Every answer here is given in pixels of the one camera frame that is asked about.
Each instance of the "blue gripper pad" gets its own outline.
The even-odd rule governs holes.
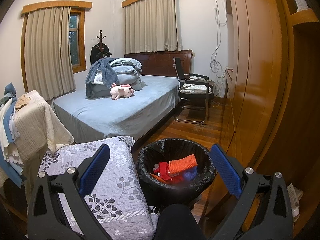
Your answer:
[[[229,193],[239,199],[242,193],[241,178],[227,159],[222,148],[220,148],[217,144],[213,145],[211,148],[210,157],[224,184],[229,190]]]
[[[80,178],[79,195],[81,197],[84,198],[92,193],[109,159],[110,148],[102,144],[93,157],[84,160],[91,160],[91,163]]]

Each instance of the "stuffed animal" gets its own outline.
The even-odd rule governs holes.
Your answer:
[[[130,85],[117,86],[116,84],[113,84],[110,94],[112,96],[112,100],[118,100],[120,97],[129,98],[134,95],[134,92],[135,90]]]

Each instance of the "window pane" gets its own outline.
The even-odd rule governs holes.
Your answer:
[[[70,15],[69,28],[70,29],[77,28],[77,25],[78,25],[78,16],[77,15]]]
[[[77,31],[69,32],[70,54],[73,65],[79,64]]]

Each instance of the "metal screw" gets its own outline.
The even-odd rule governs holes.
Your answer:
[[[70,167],[69,169],[67,169],[67,173],[69,174],[73,174],[76,172],[76,168],[75,167]]]
[[[282,178],[282,173],[281,173],[281,172],[276,172],[276,177],[277,177],[278,179],[281,179],[281,178]]]
[[[245,168],[245,172],[248,174],[252,174],[254,172],[253,168]]]
[[[45,176],[45,172],[44,171],[39,172],[38,176],[39,178],[43,178]]]

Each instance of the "floral quilted fabric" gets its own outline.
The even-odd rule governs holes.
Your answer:
[[[39,171],[46,171],[49,175],[63,174],[69,167],[78,167],[85,158],[92,157],[103,143],[110,147],[110,160],[85,201],[114,240],[151,240],[156,232],[158,216],[149,214],[139,185],[131,155],[132,137],[119,136],[66,146],[54,155],[48,151]],[[81,233],[65,195],[59,196],[70,226]]]

